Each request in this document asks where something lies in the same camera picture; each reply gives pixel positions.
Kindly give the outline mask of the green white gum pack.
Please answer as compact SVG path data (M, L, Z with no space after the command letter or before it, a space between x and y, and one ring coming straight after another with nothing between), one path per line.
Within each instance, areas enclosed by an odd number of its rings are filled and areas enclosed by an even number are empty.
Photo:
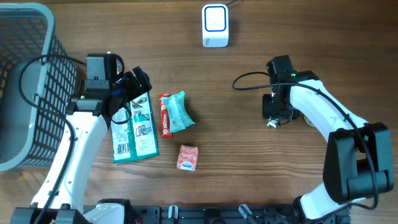
M276 128L279 125L279 120L278 119L274 119L272 117L269 117L268 122L267 122L267 126L270 128Z

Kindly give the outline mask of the large green white packet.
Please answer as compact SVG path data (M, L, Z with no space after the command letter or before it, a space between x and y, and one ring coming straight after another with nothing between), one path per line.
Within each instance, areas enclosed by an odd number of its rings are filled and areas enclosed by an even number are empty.
M121 108L111 123L113 162L136 162L159 154L150 95L145 93Z

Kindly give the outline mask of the green lid jar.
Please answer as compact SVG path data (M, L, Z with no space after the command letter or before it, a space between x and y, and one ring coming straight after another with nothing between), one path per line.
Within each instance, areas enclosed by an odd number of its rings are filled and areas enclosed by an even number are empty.
M306 122L309 126L311 126L311 127L314 127L314 126L315 126L315 125L308 119L307 116L304 116L304 120L305 120L305 122Z

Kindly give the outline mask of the light teal sachet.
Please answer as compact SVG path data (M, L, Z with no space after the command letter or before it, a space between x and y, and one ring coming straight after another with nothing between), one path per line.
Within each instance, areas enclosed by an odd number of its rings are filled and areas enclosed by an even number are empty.
M160 98L165 103L169 114L170 131L176 133L195 124L185 109L185 92Z

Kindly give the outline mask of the pink tissue pack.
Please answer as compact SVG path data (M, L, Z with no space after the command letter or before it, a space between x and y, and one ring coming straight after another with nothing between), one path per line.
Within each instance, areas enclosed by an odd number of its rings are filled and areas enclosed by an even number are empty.
M177 160L177 169L195 171L198 160L198 148L181 145Z

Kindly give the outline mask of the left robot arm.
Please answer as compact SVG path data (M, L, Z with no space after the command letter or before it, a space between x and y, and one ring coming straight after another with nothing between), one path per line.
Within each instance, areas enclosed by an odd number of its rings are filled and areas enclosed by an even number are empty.
M152 85L141 67L127 72L117 54L89 54L85 89L78 90L60 114L30 105L65 123L62 140L45 182L27 208L17 207L11 223L135 223L128 199L103 199L85 212L84 196L95 154L113 123L113 115Z

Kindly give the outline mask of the red chocolate bar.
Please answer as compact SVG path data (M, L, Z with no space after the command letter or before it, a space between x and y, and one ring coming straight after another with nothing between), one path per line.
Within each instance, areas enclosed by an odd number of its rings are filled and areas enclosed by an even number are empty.
M167 107L165 103L163 102L162 98L167 98L169 97L169 93L161 93L159 95L159 103L160 103L160 120L161 120L161 125L162 125L162 138L165 139L171 139L172 138L172 133L170 132L170 121L169 121L169 114L167 111Z

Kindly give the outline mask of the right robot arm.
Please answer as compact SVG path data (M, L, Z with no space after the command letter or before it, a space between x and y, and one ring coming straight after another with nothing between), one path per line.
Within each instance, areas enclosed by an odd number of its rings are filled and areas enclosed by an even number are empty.
M267 65L272 92L263 96L262 114L276 128L303 114L325 138L323 182L299 196L292 223L315 223L394 187L391 134L382 123L368 123L334 98L310 70L298 72L289 56Z

